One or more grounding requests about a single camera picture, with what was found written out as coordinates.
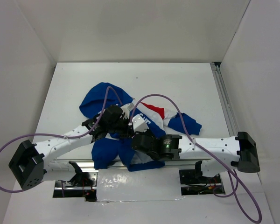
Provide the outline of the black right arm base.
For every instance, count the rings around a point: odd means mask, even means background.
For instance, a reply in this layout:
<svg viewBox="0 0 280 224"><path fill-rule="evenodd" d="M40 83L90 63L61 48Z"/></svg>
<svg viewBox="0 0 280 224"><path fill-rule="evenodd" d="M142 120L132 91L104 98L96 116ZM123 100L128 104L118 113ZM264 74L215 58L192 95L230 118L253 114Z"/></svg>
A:
<svg viewBox="0 0 280 224"><path fill-rule="evenodd" d="M213 177L203 176L202 161L177 161L182 196L224 194L223 183L219 174Z"/></svg>

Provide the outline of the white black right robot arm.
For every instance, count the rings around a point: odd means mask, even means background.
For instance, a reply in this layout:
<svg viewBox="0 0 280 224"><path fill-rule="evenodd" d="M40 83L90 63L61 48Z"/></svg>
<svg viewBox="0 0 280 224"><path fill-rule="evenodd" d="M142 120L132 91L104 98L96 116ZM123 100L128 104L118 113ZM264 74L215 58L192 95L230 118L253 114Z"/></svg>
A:
<svg viewBox="0 0 280 224"><path fill-rule="evenodd" d="M156 138L139 133L134 136L131 148L156 161L195 160L194 177L199 183L228 169L243 173L260 171L256 142L247 132L219 139L189 139L184 134Z"/></svg>

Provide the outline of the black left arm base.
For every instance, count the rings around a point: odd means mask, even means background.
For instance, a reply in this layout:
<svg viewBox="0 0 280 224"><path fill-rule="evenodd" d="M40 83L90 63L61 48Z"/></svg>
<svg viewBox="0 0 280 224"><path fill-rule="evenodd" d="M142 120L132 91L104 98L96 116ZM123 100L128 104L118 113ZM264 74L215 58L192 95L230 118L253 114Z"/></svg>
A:
<svg viewBox="0 0 280 224"><path fill-rule="evenodd" d="M69 181L56 181L53 198L84 198L87 202L97 201L98 171L84 172Z"/></svg>

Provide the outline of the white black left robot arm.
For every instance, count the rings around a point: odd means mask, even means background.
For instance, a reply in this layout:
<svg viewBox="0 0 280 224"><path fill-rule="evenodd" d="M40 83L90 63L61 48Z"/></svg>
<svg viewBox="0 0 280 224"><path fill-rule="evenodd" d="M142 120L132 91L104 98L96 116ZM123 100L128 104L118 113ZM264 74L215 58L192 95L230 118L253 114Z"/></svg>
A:
<svg viewBox="0 0 280 224"><path fill-rule="evenodd" d="M66 181L70 185L81 184L83 175L77 171L76 165L72 162L51 165L51 161L78 147L104 139L108 134L129 137L133 133L133 129L129 126L129 115L133 108L132 103L122 107L111 105L103 111L101 116L96 115L92 119L86 120L61 138L52 138L37 143L29 140L23 141L8 165L21 189L28 190L35 187L54 169L69 171Z"/></svg>

